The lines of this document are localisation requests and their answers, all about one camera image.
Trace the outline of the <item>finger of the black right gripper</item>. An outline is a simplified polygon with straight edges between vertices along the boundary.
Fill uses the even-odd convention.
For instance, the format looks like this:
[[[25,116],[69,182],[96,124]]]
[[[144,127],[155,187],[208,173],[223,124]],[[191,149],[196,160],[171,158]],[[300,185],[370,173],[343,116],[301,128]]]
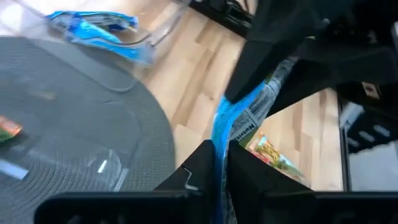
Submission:
[[[247,40],[244,44],[224,96],[231,103],[237,103],[250,94],[278,64],[294,54],[309,37],[266,42]]]
[[[269,116],[326,88],[345,100],[398,116],[398,63],[390,58],[336,64],[301,60],[286,79]]]

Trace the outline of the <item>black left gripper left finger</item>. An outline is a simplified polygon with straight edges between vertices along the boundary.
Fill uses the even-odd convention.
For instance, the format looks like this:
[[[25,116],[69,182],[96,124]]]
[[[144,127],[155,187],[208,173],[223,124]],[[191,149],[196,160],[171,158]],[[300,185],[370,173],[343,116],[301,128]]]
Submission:
[[[214,164],[214,144],[211,140],[205,140],[155,190],[184,190],[212,199],[214,195]]]

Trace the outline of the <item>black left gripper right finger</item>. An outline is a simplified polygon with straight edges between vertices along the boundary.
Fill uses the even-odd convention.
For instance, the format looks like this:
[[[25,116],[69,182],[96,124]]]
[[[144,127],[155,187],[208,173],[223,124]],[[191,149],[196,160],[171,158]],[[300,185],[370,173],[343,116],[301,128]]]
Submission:
[[[249,199],[261,194],[309,192],[310,188],[267,165],[237,141],[229,143],[228,188],[233,199]]]

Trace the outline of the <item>bright blue granola bar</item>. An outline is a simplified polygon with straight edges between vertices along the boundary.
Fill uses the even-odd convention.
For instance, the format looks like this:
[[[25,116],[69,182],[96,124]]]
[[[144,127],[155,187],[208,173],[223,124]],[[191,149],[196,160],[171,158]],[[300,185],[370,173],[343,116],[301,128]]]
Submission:
[[[275,103],[298,57],[288,57],[248,95],[237,103],[221,98],[213,120],[211,140],[215,146],[216,212],[214,224],[237,224],[231,195],[227,189],[229,142],[240,141],[259,128]]]
[[[145,57],[142,47],[128,47],[112,34],[113,31],[138,28],[139,21],[135,16],[110,11],[55,11],[46,18],[69,42],[106,49],[130,60]]]

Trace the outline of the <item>red chewy granola bar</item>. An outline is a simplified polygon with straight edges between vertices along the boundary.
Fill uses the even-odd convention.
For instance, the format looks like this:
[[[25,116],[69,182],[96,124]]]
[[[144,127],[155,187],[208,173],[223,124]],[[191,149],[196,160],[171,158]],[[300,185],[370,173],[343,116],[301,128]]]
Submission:
[[[303,185],[308,185],[304,175],[270,143],[264,134],[254,136],[246,144],[245,149],[284,175]]]

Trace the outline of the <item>green orange granola bar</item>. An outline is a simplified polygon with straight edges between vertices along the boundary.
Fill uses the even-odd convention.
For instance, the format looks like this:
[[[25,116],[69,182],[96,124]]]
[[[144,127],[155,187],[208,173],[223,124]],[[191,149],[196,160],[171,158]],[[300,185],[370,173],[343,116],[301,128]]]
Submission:
[[[21,130],[21,125],[4,116],[0,116],[0,143],[14,138],[21,132]]]

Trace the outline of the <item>clear plastic bin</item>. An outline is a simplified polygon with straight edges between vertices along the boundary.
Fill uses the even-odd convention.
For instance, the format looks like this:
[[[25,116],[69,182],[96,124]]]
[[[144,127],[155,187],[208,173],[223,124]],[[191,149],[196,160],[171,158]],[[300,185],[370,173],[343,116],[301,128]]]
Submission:
[[[131,62],[151,65],[164,52],[192,0],[0,0],[0,29],[33,41],[68,63],[86,57],[87,50],[109,52]],[[136,29],[113,31],[124,45],[142,47],[143,60],[130,60],[106,49],[69,42],[46,16],[55,11],[110,11],[135,16]]]

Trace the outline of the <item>grey round woven placemat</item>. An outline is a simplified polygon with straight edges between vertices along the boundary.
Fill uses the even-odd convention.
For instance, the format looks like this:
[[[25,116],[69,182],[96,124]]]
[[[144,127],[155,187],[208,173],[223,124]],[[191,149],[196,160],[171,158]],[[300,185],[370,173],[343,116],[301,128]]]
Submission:
[[[175,168],[169,121],[151,92],[106,52],[0,37],[0,224],[33,224],[64,192],[152,190]]]

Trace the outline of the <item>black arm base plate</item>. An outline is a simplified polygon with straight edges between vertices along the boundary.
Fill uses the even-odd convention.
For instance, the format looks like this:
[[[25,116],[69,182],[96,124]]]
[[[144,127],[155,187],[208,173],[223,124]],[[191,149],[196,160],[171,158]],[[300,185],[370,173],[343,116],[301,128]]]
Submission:
[[[246,0],[244,7],[237,0],[192,0],[189,6],[241,37],[251,28],[253,14]]]

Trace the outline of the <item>black equipment frame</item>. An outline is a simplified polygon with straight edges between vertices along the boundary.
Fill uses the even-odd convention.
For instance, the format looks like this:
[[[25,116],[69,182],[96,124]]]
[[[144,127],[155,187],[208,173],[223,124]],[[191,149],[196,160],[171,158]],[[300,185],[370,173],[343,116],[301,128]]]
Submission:
[[[398,82],[336,87],[343,188],[398,192]]]

